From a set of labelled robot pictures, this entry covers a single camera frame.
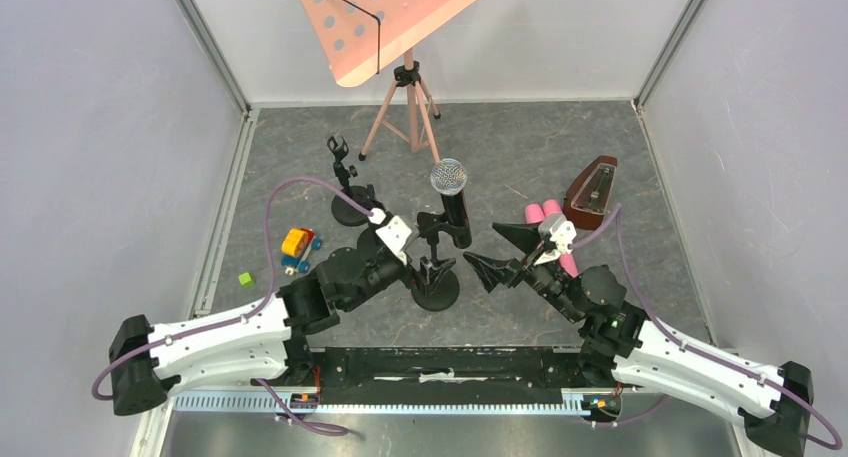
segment yellow toy block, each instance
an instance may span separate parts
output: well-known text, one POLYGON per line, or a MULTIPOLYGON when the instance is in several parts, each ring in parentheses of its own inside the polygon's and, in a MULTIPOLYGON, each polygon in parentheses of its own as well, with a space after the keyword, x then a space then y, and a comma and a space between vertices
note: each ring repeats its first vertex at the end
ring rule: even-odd
POLYGON ((288 235, 286 235, 286 239, 283 240, 283 255, 298 257, 308 243, 309 234, 301 229, 291 229, 288 235))

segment music stand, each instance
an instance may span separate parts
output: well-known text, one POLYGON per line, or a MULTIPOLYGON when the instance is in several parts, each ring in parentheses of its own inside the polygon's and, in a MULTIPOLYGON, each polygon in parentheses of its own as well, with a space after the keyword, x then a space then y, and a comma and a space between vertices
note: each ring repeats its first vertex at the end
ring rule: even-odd
POLYGON ((413 47, 476 0, 300 0, 321 48, 330 63, 333 78, 342 87, 355 87, 378 74, 388 63, 403 55, 403 66, 394 70, 389 87, 359 160, 380 128, 387 128, 409 142, 413 152, 429 146, 434 161, 439 151, 430 125, 441 117, 426 83, 421 79, 413 47), (385 120, 386 110, 398 87, 406 87, 409 135, 385 120), (418 131, 418 113, 423 120, 418 131), (421 135, 427 141, 421 141, 421 135))

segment small green block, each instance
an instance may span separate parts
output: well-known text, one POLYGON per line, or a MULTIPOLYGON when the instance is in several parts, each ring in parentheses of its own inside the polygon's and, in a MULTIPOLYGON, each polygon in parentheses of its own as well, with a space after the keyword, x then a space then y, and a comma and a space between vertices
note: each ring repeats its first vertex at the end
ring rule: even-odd
POLYGON ((256 282, 253 281, 253 276, 250 275, 250 272, 245 272, 239 275, 239 283, 242 287, 253 287, 253 284, 256 282))

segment microphone head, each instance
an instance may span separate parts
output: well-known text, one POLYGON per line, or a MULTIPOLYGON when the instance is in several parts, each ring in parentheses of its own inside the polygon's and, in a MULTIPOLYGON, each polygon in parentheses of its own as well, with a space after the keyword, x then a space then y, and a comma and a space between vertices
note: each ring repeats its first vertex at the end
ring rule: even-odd
POLYGON ((468 174, 465 173, 465 167, 455 159, 440 160, 430 172, 430 183, 442 195, 451 196, 462 192, 466 182, 468 174))

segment brown metronome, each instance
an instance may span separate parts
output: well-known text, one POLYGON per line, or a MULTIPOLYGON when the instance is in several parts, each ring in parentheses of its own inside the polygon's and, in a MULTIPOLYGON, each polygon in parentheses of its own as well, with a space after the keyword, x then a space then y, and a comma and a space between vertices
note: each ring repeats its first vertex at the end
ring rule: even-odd
POLYGON ((578 229, 595 230, 601 226, 617 165, 618 159, 602 155, 568 187, 562 211, 578 229))

